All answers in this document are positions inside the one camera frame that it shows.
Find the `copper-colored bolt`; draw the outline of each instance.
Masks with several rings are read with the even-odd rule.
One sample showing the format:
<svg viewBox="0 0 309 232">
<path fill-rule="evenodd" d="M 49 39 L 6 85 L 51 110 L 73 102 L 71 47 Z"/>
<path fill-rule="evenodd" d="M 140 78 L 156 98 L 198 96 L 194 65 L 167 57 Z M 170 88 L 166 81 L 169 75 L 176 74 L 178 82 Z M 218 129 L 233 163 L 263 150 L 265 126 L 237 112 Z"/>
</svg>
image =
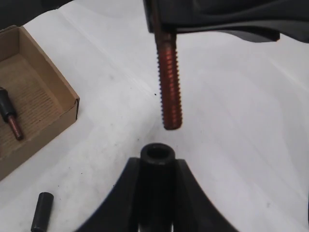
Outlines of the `copper-colored bolt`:
<svg viewBox="0 0 309 232">
<path fill-rule="evenodd" d="M 167 130 L 176 130 L 180 128 L 183 123 L 176 52 L 176 34 L 166 33 L 162 30 L 157 2 L 156 0 L 151 1 L 154 37 L 160 70 L 163 124 L 164 128 Z"/>
<path fill-rule="evenodd" d="M 18 125 L 18 122 L 16 121 L 16 118 L 14 115 L 8 116 L 8 123 L 13 131 L 13 134 L 15 135 L 15 138 L 17 140 L 22 140 L 24 138 L 24 135 L 20 129 L 20 126 Z"/>
</svg>

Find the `cardboard box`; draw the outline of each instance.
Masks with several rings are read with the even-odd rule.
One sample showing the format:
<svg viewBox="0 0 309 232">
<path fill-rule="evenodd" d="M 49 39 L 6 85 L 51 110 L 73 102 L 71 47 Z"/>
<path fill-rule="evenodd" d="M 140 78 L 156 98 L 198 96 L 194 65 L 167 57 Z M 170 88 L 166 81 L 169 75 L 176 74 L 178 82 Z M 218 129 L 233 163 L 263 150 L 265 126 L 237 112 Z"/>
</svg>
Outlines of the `cardboard box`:
<svg viewBox="0 0 309 232">
<path fill-rule="evenodd" d="M 24 140 L 0 117 L 0 180 L 77 119 L 79 97 L 23 28 L 0 31 L 0 86 L 18 113 Z"/>
</svg>

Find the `bolt threads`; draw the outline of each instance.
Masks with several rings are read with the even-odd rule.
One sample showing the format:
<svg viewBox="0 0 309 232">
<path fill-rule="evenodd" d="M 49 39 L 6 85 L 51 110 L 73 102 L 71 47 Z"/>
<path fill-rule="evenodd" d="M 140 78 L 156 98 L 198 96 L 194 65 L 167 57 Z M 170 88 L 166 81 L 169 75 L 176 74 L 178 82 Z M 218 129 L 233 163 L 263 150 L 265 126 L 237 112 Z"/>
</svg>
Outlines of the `bolt threads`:
<svg viewBox="0 0 309 232">
<path fill-rule="evenodd" d="M 13 115 L 8 116 L 8 123 L 11 126 L 13 134 L 17 140 L 22 140 L 24 138 L 23 133 Z"/>
<path fill-rule="evenodd" d="M 176 130 L 183 123 L 176 36 L 167 34 L 166 39 L 157 44 L 160 71 L 162 118 L 164 128 Z"/>
</svg>

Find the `white surface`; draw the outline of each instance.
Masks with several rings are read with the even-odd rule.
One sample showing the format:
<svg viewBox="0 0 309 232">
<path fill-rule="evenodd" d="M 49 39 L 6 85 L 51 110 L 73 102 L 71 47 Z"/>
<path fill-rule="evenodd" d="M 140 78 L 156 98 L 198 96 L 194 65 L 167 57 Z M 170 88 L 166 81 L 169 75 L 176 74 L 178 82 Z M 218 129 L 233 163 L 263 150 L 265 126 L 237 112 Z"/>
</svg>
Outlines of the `white surface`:
<svg viewBox="0 0 309 232">
<path fill-rule="evenodd" d="M 150 142 L 185 158 L 241 232 L 308 231 L 309 45 L 179 36 L 184 124 L 167 132 L 142 1 L 76 0 L 26 28 L 80 95 L 80 114 L 0 182 L 0 232 L 28 232 L 41 191 L 55 195 L 49 232 L 73 231 Z"/>
</svg>

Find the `black cylindrical spacer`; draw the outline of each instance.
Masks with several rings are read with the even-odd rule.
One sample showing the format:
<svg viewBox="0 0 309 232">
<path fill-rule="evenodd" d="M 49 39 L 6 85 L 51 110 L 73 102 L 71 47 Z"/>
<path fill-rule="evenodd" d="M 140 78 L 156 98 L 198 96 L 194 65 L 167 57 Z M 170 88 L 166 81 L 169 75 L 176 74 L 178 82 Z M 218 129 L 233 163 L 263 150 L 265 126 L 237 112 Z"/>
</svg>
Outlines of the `black cylindrical spacer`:
<svg viewBox="0 0 309 232">
<path fill-rule="evenodd" d="M 31 232 L 46 232 L 52 211 L 54 196 L 48 192 L 39 195 L 31 226 Z"/>
<path fill-rule="evenodd" d="M 171 232 L 175 191 L 175 152 L 149 144 L 140 154 L 140 232 Z"/>
<path fill-rule="evenodd" d="M 8 116 L 17 116 L 16 110 L 9 98 L 8 91 L 0 87 L 0 114 L 5 122 L 8 122 Z"/>
</svg>

